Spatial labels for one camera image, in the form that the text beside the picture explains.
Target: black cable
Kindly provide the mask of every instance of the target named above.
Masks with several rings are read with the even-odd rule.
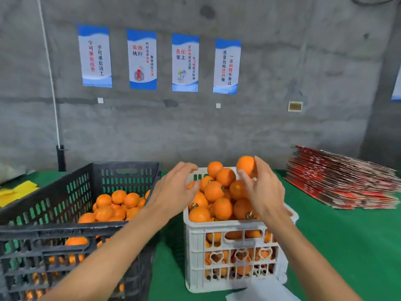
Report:
[[[377,5],[383,5],[395,0],[386,0],[386,1],[382,1],[382,2],[376,2],[376,3],[365,3],[365,2],[361,2],[359,0],[351,0],[354,4],[360,5],[360,6],[377,6]]]

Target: cardboard stack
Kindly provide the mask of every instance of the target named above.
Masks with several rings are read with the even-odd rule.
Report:
[[[401,179],[372,162],[322,150],[293,146],[285,180],[337,209],[395,209]]]

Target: forearm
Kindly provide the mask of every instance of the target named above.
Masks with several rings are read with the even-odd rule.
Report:
[[[107,300],[142,248],[168,221],[159,214],[157,209],[145,206],[107,243],[103,243],[44,295],[43,301]]]
[[[284,212],[262,217],[309,300],[361,300]]]

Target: white plastic crate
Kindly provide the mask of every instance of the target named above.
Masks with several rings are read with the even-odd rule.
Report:
[[[230,169],[239,179],[236,168],[230,167]],[[207,168],[199,168],[188,176],[187,183],[201,179],[205,175]],[[299,218],[298,214],[288,205],[285,206],[295,223]],[[251,281],[262,281],[268,277],[275,277],[283,284],[287,282],[288,260],[261,220],[194,223],[188,219],[188,214],[186,208],[184,210],[187,244],[185,285],[191,293],[245,288]],[[245,235],[247,233],[250,236],[253,230],[259,230],[261,237],[248,238]],[[228,240],[225,237],[226,233],[235,231],[241,232],[241,239]],[[267,238],[265,243],[264,235],[267,232],[270,233],[270,238]],[[213,237],[210,248],[205,246],[207,233],[211,233]],[[205,257],[209,255],[210,259],[206,262]]]

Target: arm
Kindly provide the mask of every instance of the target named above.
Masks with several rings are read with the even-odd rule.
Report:
[[[285,189],[269,165],[255,157],[258,181],[239,171],[253,207],[271,230],[288,258],[309,300],[361,300],[328,261],[302,235],[288,217]]]
[[[194,164],[180,162],[157,182],[151,199],[132,220],[41,300],[106,301],[150,238],[193,200],[200,181],[187,190],[186,180],[197,169]]]

